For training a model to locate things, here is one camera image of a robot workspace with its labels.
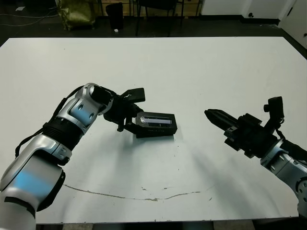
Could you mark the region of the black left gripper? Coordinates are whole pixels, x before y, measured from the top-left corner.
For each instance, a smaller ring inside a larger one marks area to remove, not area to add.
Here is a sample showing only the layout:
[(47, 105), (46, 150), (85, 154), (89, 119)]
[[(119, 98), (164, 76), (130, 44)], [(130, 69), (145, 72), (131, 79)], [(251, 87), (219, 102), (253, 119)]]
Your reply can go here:
[(125, 129), (137, 135), (140, 132), (140, 127), (132, 122), (132, 118), (136, 118), (137, 114), (143, 110), (130, 100), (131, 97), (132, 94), (114, 96), (111, 108), (103, 116), (105, 120), (117, 124), (118, 132)]

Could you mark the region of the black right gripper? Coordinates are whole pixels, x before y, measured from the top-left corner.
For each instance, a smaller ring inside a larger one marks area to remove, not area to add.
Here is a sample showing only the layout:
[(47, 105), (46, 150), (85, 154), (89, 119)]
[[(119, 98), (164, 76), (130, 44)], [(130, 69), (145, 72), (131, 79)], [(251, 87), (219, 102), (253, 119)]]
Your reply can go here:
[(225, 144), (236, 151), (243, 150), (248, 158), (263, 158), (277, 143), (277, 137), (261, 126), (261, 120), (250, 114), (237, 119), (219, 109), (204, 111), (215, 126), (226, 130)]

